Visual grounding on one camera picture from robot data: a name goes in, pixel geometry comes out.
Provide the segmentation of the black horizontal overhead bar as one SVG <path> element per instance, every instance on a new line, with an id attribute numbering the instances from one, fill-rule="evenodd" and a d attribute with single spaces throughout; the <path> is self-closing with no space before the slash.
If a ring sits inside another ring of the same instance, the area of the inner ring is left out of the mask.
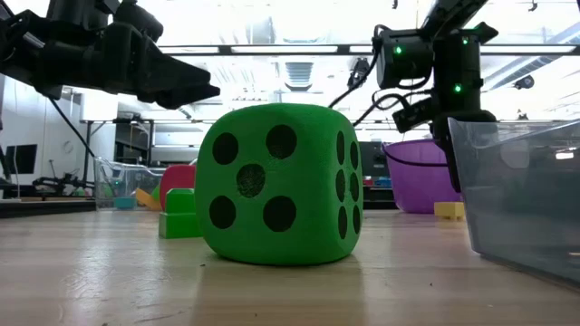
<path id="1" fill-rule="evenodd" d="M 366 56 L 372 54 L 369 44 L 242 44 L 242 45 L 162 45 L 171 56 Z M 485 44 L 482 56 L 580 56 L 577 44 Z"/>

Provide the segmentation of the black computer case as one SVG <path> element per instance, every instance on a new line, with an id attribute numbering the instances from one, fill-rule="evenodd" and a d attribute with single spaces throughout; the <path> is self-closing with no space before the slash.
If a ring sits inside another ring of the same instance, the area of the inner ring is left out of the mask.
<path id="1" fill-rule="evenodd" d="M 386 156 L 382 152 L 380 141 L 362 141 L 359 143 L 361 151 L 362 175 L 364 177 L 386 177 Z"/>

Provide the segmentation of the black aluminium table frame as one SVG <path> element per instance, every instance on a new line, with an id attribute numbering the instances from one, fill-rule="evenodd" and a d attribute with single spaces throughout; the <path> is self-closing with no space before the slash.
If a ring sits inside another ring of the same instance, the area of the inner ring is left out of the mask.
<path id="1" fill-rule="evenodd" d="M 91 200 L 16 202 L 0 200 L 0 219 L 92 212 L 96 204 Z"/>

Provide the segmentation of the yellow-orange toy block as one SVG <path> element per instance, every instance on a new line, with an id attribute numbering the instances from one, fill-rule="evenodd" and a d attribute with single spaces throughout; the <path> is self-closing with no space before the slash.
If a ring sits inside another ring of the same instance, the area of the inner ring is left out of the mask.
<path id="1" fill-rule="evenodd" d="M 147 193 L 146 191 L 137 188 L 135 191 L 135 197 L 139 205 L 145 206 L 147 209 L 151 211 L 161 210 L 160 201 L 156 199 L 153 195 Z"/>

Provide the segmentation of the clear plastic bin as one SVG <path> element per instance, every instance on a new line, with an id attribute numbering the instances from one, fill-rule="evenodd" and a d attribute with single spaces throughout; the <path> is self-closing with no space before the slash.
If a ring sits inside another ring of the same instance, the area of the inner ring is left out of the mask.
<path id="1" fill-rule="evenodd" d="M 98 210 L 119 210 L 113 205 L 115 197 L 135 197 L 140 188 L 151 194 L 160 184 L 165 168 L 148 168 L 109 161 L 105 158 L 94 160 L 94 199 Z M 143 209 L 137 203 L 132 210 Z"/>

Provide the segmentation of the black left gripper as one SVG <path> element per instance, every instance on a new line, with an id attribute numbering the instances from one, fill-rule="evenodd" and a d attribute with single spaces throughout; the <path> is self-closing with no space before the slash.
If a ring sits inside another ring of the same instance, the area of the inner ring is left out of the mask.
<path id="1" fill-rule="evenodd" d="M 36 35 L 35 89 L 58 99 L 64 85 L 111 93 L 134 91 L 143 54 L 143 90 L 168 110 L 220 94 L 208 71 L 163 53 L 163 25 L 136 2 L 51 2 Z"/>

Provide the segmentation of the pink foam die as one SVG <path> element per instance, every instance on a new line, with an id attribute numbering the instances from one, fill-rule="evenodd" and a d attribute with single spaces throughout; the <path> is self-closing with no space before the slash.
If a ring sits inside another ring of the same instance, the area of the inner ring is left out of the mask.
<path id="1" fill-rule="evenodd" d="M 173 188 L 194 188 L 196 183 L 195 165 L 173 165 L 168 167 L 159 184 L 159 201 L 166 207 L 166 196 Z"/>

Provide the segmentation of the long green toy block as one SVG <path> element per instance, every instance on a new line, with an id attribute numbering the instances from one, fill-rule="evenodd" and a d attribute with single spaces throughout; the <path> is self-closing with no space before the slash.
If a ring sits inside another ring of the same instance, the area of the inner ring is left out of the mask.
<path id="1" fill-rule="evenodd" d="M 166 194 L 165 208 L 159 214 L 159 236 L 164 239 L 202 236 L 193 188 L 173 188 Z"/>

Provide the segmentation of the small yellow toy block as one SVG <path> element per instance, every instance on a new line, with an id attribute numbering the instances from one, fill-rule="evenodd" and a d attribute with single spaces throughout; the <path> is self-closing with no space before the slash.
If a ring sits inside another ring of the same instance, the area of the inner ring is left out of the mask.
<path id="1" fill-rule="evenodd" d="M 465 220 L 465 207 L 462 202 L 436 202 L 434 215 L 441 219 L 452 221 Z"/>

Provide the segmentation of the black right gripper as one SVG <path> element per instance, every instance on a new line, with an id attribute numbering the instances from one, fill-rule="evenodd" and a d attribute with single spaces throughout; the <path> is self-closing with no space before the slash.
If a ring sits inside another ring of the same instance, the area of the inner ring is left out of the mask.
<path id="1" fill-rule="evenodd" d="M 449 118 L 463 122 L 496 122 L 497 119 L 487 110 L 443 112 L 433 119 L 430 126 L 432 137 L 435 139 L 438 147 L 442 149 L 445 154 L 451 185 L 456 193 L 460 193 L 461 186 L 459 182 L 459 172 L 457 170 L 452 139 L 448 133 Z"/>

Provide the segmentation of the black wall screen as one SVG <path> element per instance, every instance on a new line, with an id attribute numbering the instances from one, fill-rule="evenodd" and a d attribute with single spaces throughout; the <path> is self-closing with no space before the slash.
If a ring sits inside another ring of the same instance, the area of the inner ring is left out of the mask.
<path id="1" fill-rule="evenodd" d="M 7 166 L 11 174 L 33 174 L 37 145 L 8 146 L 5 152 Z"/>

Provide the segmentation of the grey translucent plastic bin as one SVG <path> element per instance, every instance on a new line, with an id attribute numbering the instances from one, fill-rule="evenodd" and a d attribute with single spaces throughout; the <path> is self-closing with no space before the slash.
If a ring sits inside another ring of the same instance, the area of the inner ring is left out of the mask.
<path id="1" fill-rule="evenodd" d="M 473 250 L 580 287 L 580 119 L 449 131 Z"/>

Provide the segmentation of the purple plastic bucket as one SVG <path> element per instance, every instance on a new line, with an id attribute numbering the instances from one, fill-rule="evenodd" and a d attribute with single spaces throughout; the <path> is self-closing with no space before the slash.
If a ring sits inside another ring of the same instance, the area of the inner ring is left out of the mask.
<path id="1" fill-rule="evenodd" d="M 460 202 L 451 185 L 444 152 L 432 139 L 382 144 L 397 207 L 410 214 L 432 214 L 439 202 Z"/>

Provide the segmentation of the green foam die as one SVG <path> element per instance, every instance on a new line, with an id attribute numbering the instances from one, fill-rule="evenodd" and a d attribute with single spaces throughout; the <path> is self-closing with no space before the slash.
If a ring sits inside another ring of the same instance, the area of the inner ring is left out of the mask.
<path id="1" fill-rule="evenodd" d="M 360 146 L 352 123 L 323 106 L 233 110 L 208 130 L 195 196 L 218 255 L 266 265 L 315 265 L 350 255 L 363 226 Z"/>

